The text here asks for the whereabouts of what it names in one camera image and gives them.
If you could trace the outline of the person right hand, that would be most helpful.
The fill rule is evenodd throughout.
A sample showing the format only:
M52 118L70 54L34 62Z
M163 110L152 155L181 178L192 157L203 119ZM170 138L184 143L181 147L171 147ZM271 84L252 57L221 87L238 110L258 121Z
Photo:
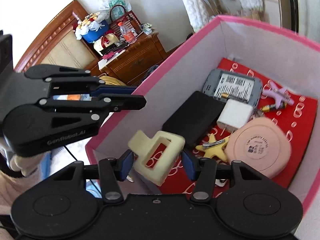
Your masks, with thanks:
M43 153L32 157L22 157L11 151L4 151L3 155L7 166L15 172L21 172L24 177L28 177L34 173L45 156Z

